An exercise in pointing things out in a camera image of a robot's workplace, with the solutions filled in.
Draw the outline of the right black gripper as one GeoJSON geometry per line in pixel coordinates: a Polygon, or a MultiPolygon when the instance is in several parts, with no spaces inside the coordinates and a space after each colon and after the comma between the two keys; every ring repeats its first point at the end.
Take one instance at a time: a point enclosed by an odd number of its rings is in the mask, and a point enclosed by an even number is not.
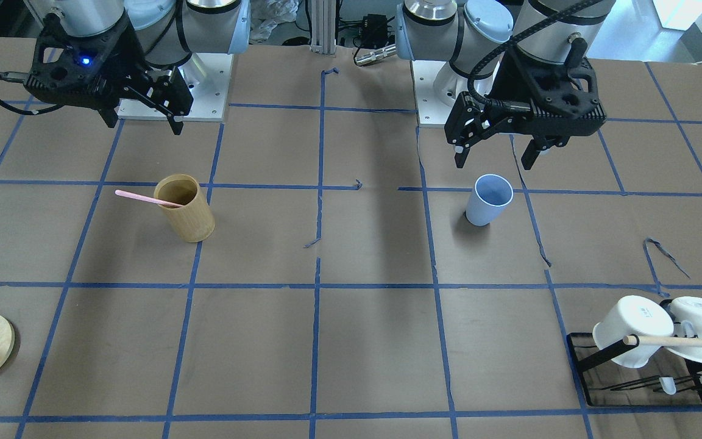
{"type": "MultiPolygon", "coordinates": [[[[183,132],[183,117],[190,113],[193,96],[177,66],[134,75],[125,79],[122,89],[123,97],[137,100],[168,116],[173,134],[183,132]]],[[[107,127],[116,128],[119,115],[115,107],[101,109],[100,116],[107,127]]]]}

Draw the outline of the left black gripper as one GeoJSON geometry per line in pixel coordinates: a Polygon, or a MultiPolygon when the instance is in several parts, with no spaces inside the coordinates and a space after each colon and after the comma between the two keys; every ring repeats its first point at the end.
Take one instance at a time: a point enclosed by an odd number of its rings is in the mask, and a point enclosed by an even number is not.
{"type": "MultiPolygon", "coordinates": [[[[492,105],[482,105],[470,93],[459,93],[445,122],[445,141],[455,147],[457,169],[465,167],[471,146],[494,134],[493,126],[512,115],[504,102],[494,99],[492,105]]],[[[551,137],[533,137],[521,156],[524,170],[531,170],[550,147],[551,137]]]]}

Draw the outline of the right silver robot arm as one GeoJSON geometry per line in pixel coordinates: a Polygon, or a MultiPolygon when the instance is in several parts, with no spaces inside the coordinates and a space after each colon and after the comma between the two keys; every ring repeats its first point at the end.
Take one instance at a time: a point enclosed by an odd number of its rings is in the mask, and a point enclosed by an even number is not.
{"type": "Polygon", "coordinates": [[[23,86],[119,120],[223,122],[248,1],[30,1],[42,25],[23,86]]]}

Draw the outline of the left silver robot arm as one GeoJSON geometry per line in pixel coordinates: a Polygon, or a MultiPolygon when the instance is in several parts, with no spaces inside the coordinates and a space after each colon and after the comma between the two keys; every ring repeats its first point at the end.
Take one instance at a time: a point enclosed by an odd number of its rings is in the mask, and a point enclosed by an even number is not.
{"type": "Polygon", "coordinates": [[[399,57],[446,62],[461,81],[444,125],[457,168],[496,134],[523,134],[525,170],[549,148],[606,123],[587,52],[613,1],[404,1],[396,13],[399,57]]]}

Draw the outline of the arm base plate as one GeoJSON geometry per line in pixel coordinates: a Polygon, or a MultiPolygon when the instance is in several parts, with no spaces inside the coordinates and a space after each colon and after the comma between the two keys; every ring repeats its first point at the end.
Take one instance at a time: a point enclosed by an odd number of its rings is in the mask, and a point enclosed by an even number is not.
{"type": "MultiPolygon", "coordinates": [[[[193,103],[188,114],[177,117],[177,120],[223,122],[235,58],[232,54],[195,53],[183,66],[178,67],[192,94],[193,103]]],[[[133,98],[121,100],[115,111],[124,120],[166,120],[164,114],[133,98]]]]}
{"type": "Polygon", "coordinates": [[[415,60],[411,71],[419,125],[443,127],[459,93],[467,90],[467,78],[442,61],[415,60]]]}

